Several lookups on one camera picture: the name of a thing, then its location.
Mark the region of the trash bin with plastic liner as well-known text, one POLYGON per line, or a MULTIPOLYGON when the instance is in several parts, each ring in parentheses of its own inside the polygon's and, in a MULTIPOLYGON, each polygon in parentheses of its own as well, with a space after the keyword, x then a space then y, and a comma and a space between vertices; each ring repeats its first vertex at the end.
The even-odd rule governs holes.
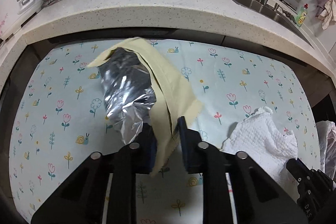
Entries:
POLYGON ((335 180, 335 123, 320 121, 316 123, 320 150, 321 170, 335 180))

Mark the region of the hanging dish rags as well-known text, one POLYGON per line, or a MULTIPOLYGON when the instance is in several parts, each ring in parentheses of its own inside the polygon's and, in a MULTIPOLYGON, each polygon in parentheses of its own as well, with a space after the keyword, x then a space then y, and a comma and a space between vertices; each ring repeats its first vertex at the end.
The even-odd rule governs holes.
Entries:
POLYGON ((316 0, 317 11, 315 17, 322 22, 322 29, 326 30, 329 25, 335 24, 335 0, 316 0))

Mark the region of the dark scrubbing pad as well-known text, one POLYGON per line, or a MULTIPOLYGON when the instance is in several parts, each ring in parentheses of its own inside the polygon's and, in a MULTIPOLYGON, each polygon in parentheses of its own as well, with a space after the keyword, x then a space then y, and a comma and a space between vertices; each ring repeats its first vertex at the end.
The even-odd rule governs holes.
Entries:
POLYGON ((292 22, 295 23, 295 17, 294 17, 290 12, 283 10, 282 13, 283 13, 287 18, 289 18, 292 22))

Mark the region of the stainless steel sink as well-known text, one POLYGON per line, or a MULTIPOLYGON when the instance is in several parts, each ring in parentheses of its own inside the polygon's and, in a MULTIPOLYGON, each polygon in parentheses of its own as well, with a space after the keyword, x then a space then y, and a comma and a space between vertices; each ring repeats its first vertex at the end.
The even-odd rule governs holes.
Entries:
POLYGON ((312 47, 312 45, 309 43, 306 37, 301 33, 297 25, 282 13, 283 9, 278 3, 275 3, 274 6, 270 6, 268 4, 262 5, 257 0, 232 0, 232 1, 246 8, 249 8, 253 11, 256 11, 259 14, 268 17, 269 19, 272 19, 273 21, 277 22, 278 24, 282 25, 283 27, 287 28, 288 30, 296 34, 298 37, 300 37, 302 40, 304 40, 312 47))

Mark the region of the floral light blue tablecloth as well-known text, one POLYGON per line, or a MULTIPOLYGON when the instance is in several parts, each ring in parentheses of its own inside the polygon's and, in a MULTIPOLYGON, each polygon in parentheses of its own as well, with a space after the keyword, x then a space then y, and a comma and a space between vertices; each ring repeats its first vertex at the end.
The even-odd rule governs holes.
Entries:
MULTIPOLYGON (((57 187, 92 153, 117 152, 122 134, 107 117, 102 75, 89 64, 116 40, 54 48, 32 71, 19 71, 23 96, 9 149, 11 193, 30 222, 57 187)), ((246 151, 291 196, 291 157, 319 168, 318 133, 293 65, 231 48, 181 40, 141 42, 157 96, 149 122, 169 156, 155 176, 135 182, 139 223, 201 223, 202 175, 183 168, 179 117, 219 150, 246 151)))

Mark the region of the white paper towel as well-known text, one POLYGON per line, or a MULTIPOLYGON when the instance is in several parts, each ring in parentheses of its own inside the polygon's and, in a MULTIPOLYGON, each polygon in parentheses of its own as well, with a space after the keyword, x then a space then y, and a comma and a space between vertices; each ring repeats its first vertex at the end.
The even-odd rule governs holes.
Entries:
POLYGON ((273 121, 273 111, 261 107, 240 121, 226 139, 221 151, 236 154, 246 152, 283 189, 290 185, 286 163, 297 159, 298 144, 294 132, 282 134, 273 121))

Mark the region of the cream foil-lined snack bag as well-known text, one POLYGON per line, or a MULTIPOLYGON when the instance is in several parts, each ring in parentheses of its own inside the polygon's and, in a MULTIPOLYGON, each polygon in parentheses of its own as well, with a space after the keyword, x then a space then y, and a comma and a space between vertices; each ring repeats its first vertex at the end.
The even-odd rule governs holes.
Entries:
POLYGON ((192 125, 202 102, 191 84, 169 60, 143 38, 129 38, 100 53, 88 67, 97 67, 106 115, 124 144, 130 144, 144 129, 153 128, 157 154, 155 176, 180 141, 174 131, 178 118, 192 125))

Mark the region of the green dish soap bottle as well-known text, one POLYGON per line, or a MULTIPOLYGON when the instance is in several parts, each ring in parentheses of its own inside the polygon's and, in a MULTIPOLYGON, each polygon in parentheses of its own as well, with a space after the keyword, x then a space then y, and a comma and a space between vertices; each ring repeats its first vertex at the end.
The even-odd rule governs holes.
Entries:
POLYGON ((308 9, 308 4, 304 4, 299 11, 297 12, 297 16, 295 17, 295 23, 298 27, 301 27, 306 16, 307 16, 307 9, 308 9))

